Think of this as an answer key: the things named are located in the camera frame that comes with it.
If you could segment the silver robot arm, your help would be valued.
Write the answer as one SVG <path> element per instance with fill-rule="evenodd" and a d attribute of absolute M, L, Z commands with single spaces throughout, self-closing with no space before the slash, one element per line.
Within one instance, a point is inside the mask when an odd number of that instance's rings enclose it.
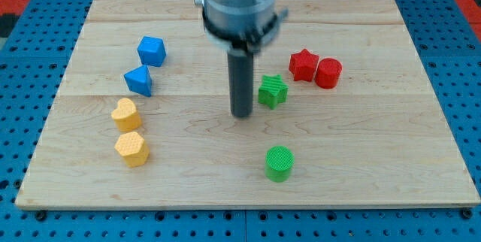
<path fill-rule="evenodd" d="M 289 11 L 276 0 L 194 0 L 206 36 L 224 49 L 228 63 L 230 111 L 246 118 L 253 111 L 254 56 L 278 35 Z"/>

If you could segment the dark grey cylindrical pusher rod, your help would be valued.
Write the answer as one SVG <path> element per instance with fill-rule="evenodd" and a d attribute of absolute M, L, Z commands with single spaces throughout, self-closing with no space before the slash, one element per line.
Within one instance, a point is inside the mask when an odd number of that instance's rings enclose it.
<path fill-rule="evenodd" d="M 231 114 L 248 117 L 253 111 L 253 54 L 240 46 L 227 52 Z"/>

